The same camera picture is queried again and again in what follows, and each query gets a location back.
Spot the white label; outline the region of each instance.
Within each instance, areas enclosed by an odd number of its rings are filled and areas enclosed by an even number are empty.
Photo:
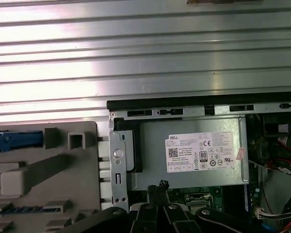
[[[289,132],[289,125],[288,124],[278,125],[278,132],[279,133],[288,133]]]
[[[291,171],[289,169],[285,168],[285,167],[279,167],[278,169],[281,170],[284,173],[287,173],[287,174],[291,175]]]
[[[165,144],[167,172],[235,167],[232,133],[175,134]]]

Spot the blue connector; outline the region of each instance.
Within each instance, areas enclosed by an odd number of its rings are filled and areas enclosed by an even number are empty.
[[[43,132],[0,132],[0,152],[7,152],[25,147],[42,147]]]

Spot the white connector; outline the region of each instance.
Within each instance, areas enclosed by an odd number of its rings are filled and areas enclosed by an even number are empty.
[[[264,219],[263,216],[260,215],[260,211],[263,211],[264,212],[264,209],[262,207],[254,207],[254,216],[257,218],[257,219]]]

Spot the barcode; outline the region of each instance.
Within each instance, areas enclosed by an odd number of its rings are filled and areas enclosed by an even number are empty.
[[[169,158],[178,157],[178,148],[168,148]]]

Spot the metal side panel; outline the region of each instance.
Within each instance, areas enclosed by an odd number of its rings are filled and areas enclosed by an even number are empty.
[[[0,125],[94,120],[107,141],[107,100],[290,90],[291,0],[0,0]]]

